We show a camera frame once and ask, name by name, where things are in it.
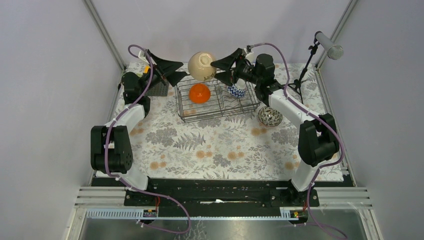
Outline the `blue zigzag pattern bowl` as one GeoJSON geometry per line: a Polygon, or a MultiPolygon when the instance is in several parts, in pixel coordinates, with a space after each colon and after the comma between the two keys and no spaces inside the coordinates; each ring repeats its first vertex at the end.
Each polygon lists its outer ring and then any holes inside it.
{"type": "Polygon", "coordinates": [[[228,86],[227,91],[229,94],[235,98],[243,98],[246,95],[247,88],[238,88],[236,85],[228,86]]]}

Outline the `beige bowl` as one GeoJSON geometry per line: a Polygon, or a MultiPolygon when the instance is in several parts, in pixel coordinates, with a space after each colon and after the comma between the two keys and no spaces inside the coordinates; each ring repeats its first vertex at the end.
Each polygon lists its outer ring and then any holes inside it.
{"type": "Polygon", "coordinates": [[[197,52],[188,61],[187,70],[191,77],[199,82],[210,81],[217,72],[217,69],[211,65],[215,60],[215,56],[210,52],[197,52]]]}

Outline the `orange bowl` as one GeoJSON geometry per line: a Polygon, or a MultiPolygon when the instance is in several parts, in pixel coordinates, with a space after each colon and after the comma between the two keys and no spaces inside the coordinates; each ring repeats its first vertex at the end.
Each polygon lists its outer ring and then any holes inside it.
{"type": "Polygon", "coordinates": [[[195,104],[203,104],[210,99],[211,91],[205,84],[197,83],[190,88],[188,97],[195,104]]]}

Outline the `pink speckled bowl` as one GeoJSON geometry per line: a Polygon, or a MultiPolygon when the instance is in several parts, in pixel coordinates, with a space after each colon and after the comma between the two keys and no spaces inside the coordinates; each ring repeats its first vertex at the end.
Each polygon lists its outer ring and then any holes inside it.
{"type": "Polygon", "coordinates": [[[258,111],[258,119],[259,121],[268,127],[276,127],[283,121],[283,115],[277,110],[264,106],[258,111]]]}

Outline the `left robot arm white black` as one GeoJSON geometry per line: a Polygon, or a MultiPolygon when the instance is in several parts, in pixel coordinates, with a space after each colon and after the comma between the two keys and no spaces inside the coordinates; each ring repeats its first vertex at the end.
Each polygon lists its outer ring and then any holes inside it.
{"type": "Polygon", "coordinates": [[[149,177],[132,167],[130,133],[150,112],[147,91],[157,84],[174,87],[188,74],[179,70],[184,65],[182,62],[159,58],[148,49],[141,49],[137,57],[146,63],[147,69],[142,75],[131,71],[122,75],[124,109],[108,123],[92,127],[90,165],[135,191],[136,199],[148,206],[154,202],[155,192],[148,187],[149,177]]]}

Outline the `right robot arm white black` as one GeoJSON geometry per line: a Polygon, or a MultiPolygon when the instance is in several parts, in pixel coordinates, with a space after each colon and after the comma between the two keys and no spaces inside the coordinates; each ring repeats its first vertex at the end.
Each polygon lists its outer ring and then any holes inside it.
{"type": "Polygon", "coordinates": [[[306,199],[306,190],[315,181],[319,169],[330,162],[340,150],[335,119],[329,114],[318,114],[293,98],[286,86],[275,79],[275,64],[271,55],[261,53],[254,63],[247,59],[242,48],[210,64],[220,70],[215,78],[227,86],[243,80],[254,85],[256,98],[278,111],[298,129],[297,151],[301,162],[291,178],[292,189],[287,201],[293,206],[306,199]]]}

